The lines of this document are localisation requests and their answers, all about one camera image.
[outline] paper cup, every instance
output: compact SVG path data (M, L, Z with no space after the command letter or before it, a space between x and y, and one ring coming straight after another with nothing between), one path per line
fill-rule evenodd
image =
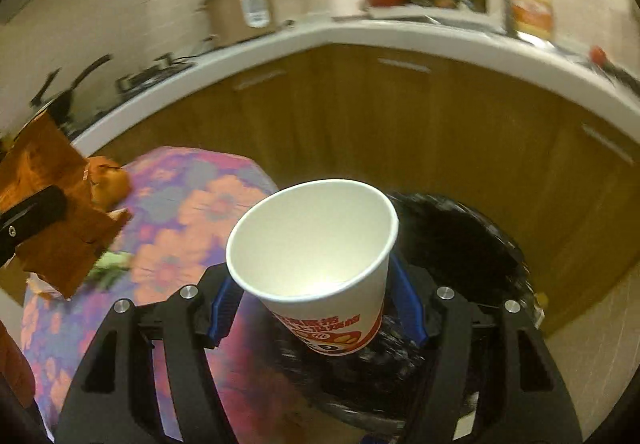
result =
M226 245L233 279L311 349L351 354L380 328L398 215L381 191L319 180L256 204Z

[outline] purple fabric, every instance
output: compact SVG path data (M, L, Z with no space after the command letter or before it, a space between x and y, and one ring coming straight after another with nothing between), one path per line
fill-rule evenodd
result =
M225 259L226 240L249 207L275 191L251 160L188 148L159 148L127 166L133 213L111 249L135 254L131 270L108 292L84 284L70 301L27 292L22 350L36 379L36 401L55 427L73 374L105 314L118 298L137 305L165 300ZM207 361L241 443L272 442L282 415L299 401L284 377L256 350L254 321L264 313L245 294L231 334ZM167 435L180 438L162 345L154 350L158 403Z

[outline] gas stove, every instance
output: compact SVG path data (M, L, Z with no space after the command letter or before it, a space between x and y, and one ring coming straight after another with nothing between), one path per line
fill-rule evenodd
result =
M156 58L155 61L158 61L159 63L152 65L139 74L128 74L116 81L116 88L124 101L130 100L148 88L151 88L196 64L193 62L180 61L180 58L175 60L170 53Z

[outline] metal screw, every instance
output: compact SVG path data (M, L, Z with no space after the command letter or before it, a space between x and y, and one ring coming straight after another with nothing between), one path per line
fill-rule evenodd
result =
M439 287L436 294L438 294L440 299L451 299L456 295L453 289L449 287Z
M180 289L180 296L184 299L191 299L198 293L198 288L195 285L185 285Z
M520 312L520 304L514 299L508 299L505 301L504 308L513 314Z
M126 312L131 307L131 302L128 299L119 299L116 303L113 304L113 309L118 313L122 314Z

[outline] drawer handle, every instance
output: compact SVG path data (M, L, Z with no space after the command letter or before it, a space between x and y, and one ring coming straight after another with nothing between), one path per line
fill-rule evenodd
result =
M623 161L625 161L627 164L629 164L629 166L635 166L636 165L636 161L633 160L633 157L631 157L626 151L624 151L622 148L620 148L610 138L605 137L600 132L596 132L596 130L594 130L588 124L585 124L585 123L582 124L582 129L584 130L585 134L587 134L591 138L594 138L595 140L597 140L603 146L606 146L607 148L609 148L613 153L615 153Z
M431 69L424 65L418 65L416 63L409 63L407 61L398 61L396 59L378 58L378 62L383 65L390 65L392 67L398 67L401 69L415 70L418 72L424 72L425 74L431 74Z
M286 73L287 73L287 71L285 71L283 69L272 70L271 72L267 72L266 74L263 74L263 75L258 76L256 78L248 79L246 81L243 81L243 82L239 83L238 85L236 85L234 90L239 92L240 90L245 90L246 88L253 87L255 85L259 85L260 83L272 80L273 78L277 78L278 76L283 76Z

